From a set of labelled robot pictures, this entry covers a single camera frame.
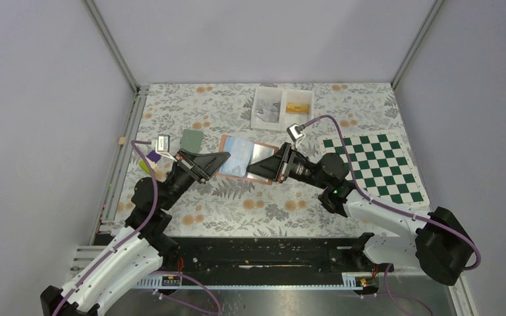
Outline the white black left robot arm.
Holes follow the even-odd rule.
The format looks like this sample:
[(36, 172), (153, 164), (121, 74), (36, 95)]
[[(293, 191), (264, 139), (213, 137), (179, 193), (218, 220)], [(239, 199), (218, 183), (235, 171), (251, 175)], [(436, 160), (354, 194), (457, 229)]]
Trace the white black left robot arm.
[(179, 150), (164, 181), (154, 175), (134, 187), (134, 209), (119, 233), (70, 281), (48, 286), (40, 295), (44, 315), (104, 315), (137, 282), (161, 269), (174, 268), (179, 245), (165, 234), (167, 211), (194, 183), (206, 183), (230, 153)]

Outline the blue credit card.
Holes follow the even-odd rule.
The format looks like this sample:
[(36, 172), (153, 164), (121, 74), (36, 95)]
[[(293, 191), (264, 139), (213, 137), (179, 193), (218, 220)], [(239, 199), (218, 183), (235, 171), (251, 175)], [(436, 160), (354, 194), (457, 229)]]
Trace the blue credit card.
[(233, 137), (230, 141), (231, 142), (227, 144), (230, 157), (222, 165), (222, 168), (229, 174), (243, 176), (243, 174), (246, 173), (246, 164), (249, 160), (253, 143), (250, 140), (238, 137)]

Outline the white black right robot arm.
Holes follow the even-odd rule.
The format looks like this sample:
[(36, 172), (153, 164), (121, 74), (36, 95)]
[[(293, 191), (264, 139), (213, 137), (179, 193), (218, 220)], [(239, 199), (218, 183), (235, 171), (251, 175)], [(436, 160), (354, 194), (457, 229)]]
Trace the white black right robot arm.
[(368, 221), (392, 237), (367, 234), (351, 254), (360, 271), (375, 264), (419, 268), (431, 279), (452, 286), (463, 271), (477, 268), (481, 255), (456, 216), (444, 207), (417, 212), (369, 196), (348, 180), (349, 169), (336, 153), (313, 163), (290, 143), (272, 156), (252, 163), (247, 171), (282, 183), (289, 178), (322, 189), (318, 200), (325, 210), (343, 217)]

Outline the white VIP credit card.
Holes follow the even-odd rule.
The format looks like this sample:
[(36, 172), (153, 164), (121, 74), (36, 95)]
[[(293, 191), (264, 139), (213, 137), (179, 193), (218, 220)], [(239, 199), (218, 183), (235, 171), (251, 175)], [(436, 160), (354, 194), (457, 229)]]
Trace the white VIP credit card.
[(272, 111), (267, 108), (262, 108), (256, 112), (256, 116), (266, 123), (276, 124), (279, 123), (279, 111)]

